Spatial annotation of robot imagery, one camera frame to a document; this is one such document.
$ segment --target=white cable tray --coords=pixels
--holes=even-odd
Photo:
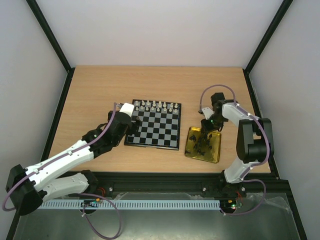
[[[54,199],[43,203],[38,209],[82,209],[86,200]],[[112,200],[119,210],[220,210],[219,200]],[[112,210],[107,201],[91,203],[87,209]]]

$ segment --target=black metal frame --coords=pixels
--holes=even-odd
[[[65,84],[61,93],[61,97],[53,118],[53,122],[50,128],[50,132],[45,144],[45,148],[42,154],[41,161],[49,157],[49,153],[55,138],[55,134],[58,128],[59,120],[64,108],[64,104],[68,95],[68,90],[72,81],[72,77],[75,68],[72,68],[67,61],[57,39],[55,38],[53,32],[50,29],[48,22],[46,21],[41,9],[39,8],[35,0],[26,0],[29,4],[32,12],[34,13],[36,19],[41,25],[44,33],[49,39],[52,47],[54,48],[56,54],[58,55],[61,63],[63,64],[65,70],[67,71],[67,77]],[[255,95],[252,82],[250,80],[250,72],[254,65],[258,61],[260,55],[262,54],[264,48],[268,44],[270,38],[275,32],[277,26],[281,22],[288,8],[290,7],[293,0],[284,0],[275,14],[270,26],[268,27],[266,33],[261,39],[257,49],[255,50],[251,60],[249,61],[246,69],[243,69],[243,75],[247,84],[250,99],[253,105],[254,113],[261,117],[261,112],[257,102],[257,97]],[[277,170],[277,166],[274,158],[269,160],[269,166],[271,173],[251,173],[246,178],[247,179],[261,179],[265,182],[268,192],[270,193],[286,193],[290,208],[293,212],[296,227],[299,236],[302,240],[307,239],[306,233],[304,231],[293,194],[287,180],[281,180]],[[74,172],[67,172],[63,176],[73,175]],[[94,175],[99,179],[99,182],[104,186],[110,186],[113,188],[112,192],[108,192],[109,196],[114,196],[118,193],[123,192],[166,192],[166,193],[188,193],[202,195],[204,197],[215,197],[212,192],[209,191],[210,184],[215,181],[220,175],[219,173],[212,174],[193,174],[193,173],[116,173],[116,172],[94,172]],[[259,183],[244,183],[244,187],[247,192],[260,192],[262,187]],[[208,191],[203,192],[203,187],[208,189]],[[14,237],[19,216],[16,214],[11,224],[11,228],[7,235],[7,240],[11,240]]]

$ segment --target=black pole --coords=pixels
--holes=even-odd
[[[68,73],[71,70],[71,66],[70,66],[64,52],[62,51],[54,33],[51,31],[51,28],[50,28],[44,14],[42,13],[37,1],[36,0],[26,0],[26,2],[29,4],[29,7],[31,8],[35,18],[38,20],[42,30],[44,31],[46,37],[48,38],[49,42],[51,43],[55,53],[59,57],[62,65],[64,66],[66,72]]]
[[[268,29],[266,30],[263,38],[261,39],[258,47],[256,48],[254,54],[252,55],[248,65],[245,68],[245,73],[249,74],[251,70],[254,68],[256,62],[258,61],[260,55],[262,54],[263,50],[265,49],[266,45],[268,44],[270,38],[274,34],[275,30],[277,29],[279,23],[281,22],[282,18],[286,14],[287,10],[289,9],[293,0],[283,0],[281,6],[279,7],[278,11],[276,12],[272,22],[270,23]]]
[[[60,99],[58,102],[58,106],[56,107],[56,111],[55,111],[55,114],[53,117],[53,121],[52,121],[52,125],[51,125],[50,131],[49,131],[49,135],[48,135],[48,138],[47,138],[45,146],[44,146],[44,150],[43,150],[42,157],[41,157],[41,162],[44,160],[47,160],[49,158],[51,147],[52,147],[52,144],[54,143],[55,135],[56,135],[57,128],[59,125],[59,121],[60,121],[60,117],[62,114],[62,110],[64,109],[64,106],[65,106],[65,102],[67,99],[67,95],[68,95],[68,91],[70,88],[72,77],[74,76],[74,72],[75,72],[75,68],[72,68],[66,76],[66,79],[65,79],[65,82],[63,85],[63,89],[62,89],[62,93],[61,93],[61,96],[60,96]]]

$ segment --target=black chess piece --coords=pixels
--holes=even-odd
[[[191,140],[195,143],[197,141],[197,138],[195,135],[192,135],[191,137],[189,137],[189,140]]]

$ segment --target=transparent yellow plate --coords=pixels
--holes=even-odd
[[[201,147],[199,148],[197,146],[200,135],[201,128],[193,126],[189,128],[184,155],[187,158],[217,164],[220,159],[221,133],[217,131],[209,132],[207,139],[201,140]]]

